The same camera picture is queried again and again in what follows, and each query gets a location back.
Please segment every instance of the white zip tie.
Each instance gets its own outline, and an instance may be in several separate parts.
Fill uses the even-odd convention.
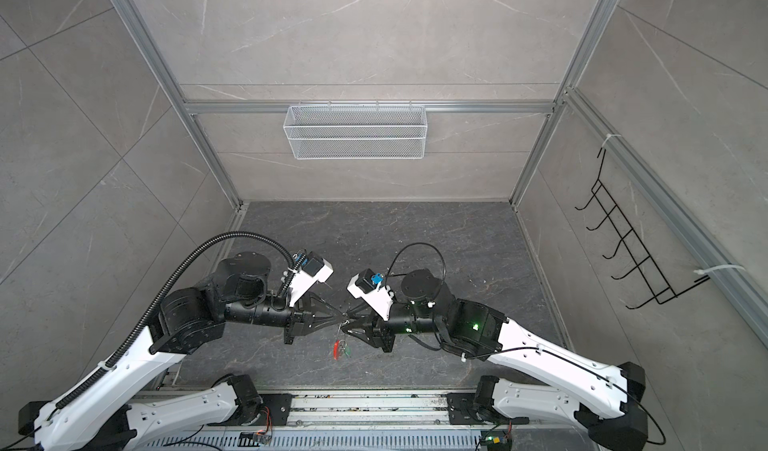
[[[98,366],[101,369],[103,369],[104,371],[108,371],[108,372],[113,370],[113,369],[115,369],[116,367],[118,367],[117,364],[115,364],[113,367],[107,367],[107,361],[99,361],[96,366]]]
[[[705,275],[711,271],[717,271],[719,269],[740,269],[741,271],[746,271],[746,268],[744,266],[740,266],[738,264],[718,264],[717,266],[708,267],[707,269],[694,269],[694,273]]]
[[[600,148],[605,148],[605,143],[608,142],[609,139],[613,138],[614,136],[621,136],[621,135],[611,135],[610,133],[605,135],[605,140],[603,141],[603,144],[600,145]]]

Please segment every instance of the aluminum frame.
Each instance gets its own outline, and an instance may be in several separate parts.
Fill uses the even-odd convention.
[[[194,115],[206,113],[285,113],[295,105],[332,105],[332,106],[424,106],[427,112],[552,112],[554,103],[547,100],[508,100],[508,101],[428,101],[428,100],[366,100],[366,101],[188,101],[187,112]]]
[[[110,0],[114,5],[114,9],[120,15],[120,19],[128,29],[128,34],[133,38],[136,43],[136,47],[139,48],[141,55],[147,62],[152,74],[160,84],[160,88],[163,89],[165,95],[168,97],[168,101],[174,107],[174,111],[179,116],[184,128],[189,132],[192,141],[200,150],[200,154],[203,156],[208,168],[213,173],[219,186],[224,191],[226,198],[229,200],[233,208],[237,209],[243,201],[237,195],[237,191],[230,180],[230,177],[226,174],[224,167],[219,161],[219,157],[216,154],[214,148],[208,142],[208,139],[203,132],[200,123],[185,109],[184,98],[181,95],[181,91],[178,86],[178,82],[170,72],[168,64],[163,60],[163,56],[160,54],[159,49],[155,42],[152,40],[152,36],[149,34],[144,20],[141,19],[136,5],[132,0]]]
[[[567,91],[567,105],[598,139],[602,141],[608,134],[618,134],[578,88],[570,88]],[[677,199],[674,192],[643,158],[640,158],[626,139],[614,136],[604,143],[604,148],[703,268],[736,263],[734,257]],[[765,292],[746,271],[726,268],[712,271],[709,276],[763,345],[768,347],[768,300]]]
[[[584,70],[587,68],[590,57],[594,52],[594,48],[598,45],[600,37],[605,31],[605,27],[608,25],[610,17],[613,15],[616,5],[619,0],[598,0],[597,4],[592,11],[592,16],[587,22],[587,27],[584,29],[584,34],[581,37],[576,52],[571,58],[571,64],[568,65],[568,70],[565,72],[565,77],[560,83],[560,89],[558,94],[554,98],[554,112],[552,116],[548,116],[547,120],[542,126],[542,130],[536,137],[533,149],[528,154],[528,159],[525,161],[523,170],[520,173],[520,178],[517,184],[512,190],[512,196],[509,197],[509,202],[513,208],[517,209],[522,200],[525,190],[528,189],[528,185],[531,183],[538,163],[542,160],[544,151],[547,149],[549,141],[552,139],[554,130],[558,127],[560,118],[562,116],[562,104],[565,94],[568,92],[568,88],[576,86],[581,79],[581,75],[584,74]]]

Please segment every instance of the white wire basket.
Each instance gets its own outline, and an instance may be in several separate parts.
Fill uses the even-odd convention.
[[[296,159],[423,158],[424,106],[298,105],[283,129]]]

